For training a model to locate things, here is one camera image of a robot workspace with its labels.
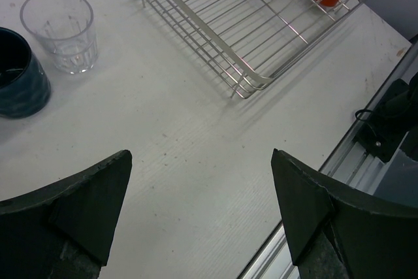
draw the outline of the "white tabletop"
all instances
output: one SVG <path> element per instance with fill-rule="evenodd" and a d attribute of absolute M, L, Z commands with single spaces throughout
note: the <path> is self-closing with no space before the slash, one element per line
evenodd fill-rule
<path fill-rule="evenodd" d="M 361 7 L 282 80 L 231 101 L 140 0 L 88 0 L 100 56 L 80 76 L 57 72 L 24 31 L 24 1 L 0 0 L 0 25 L 28 39 L 53 96 L 0 120 L 0 199 L 130 150 L 102 279 L 234 278 L 280 218 L 273 148 L 318 168 L 410 45 Z"/>

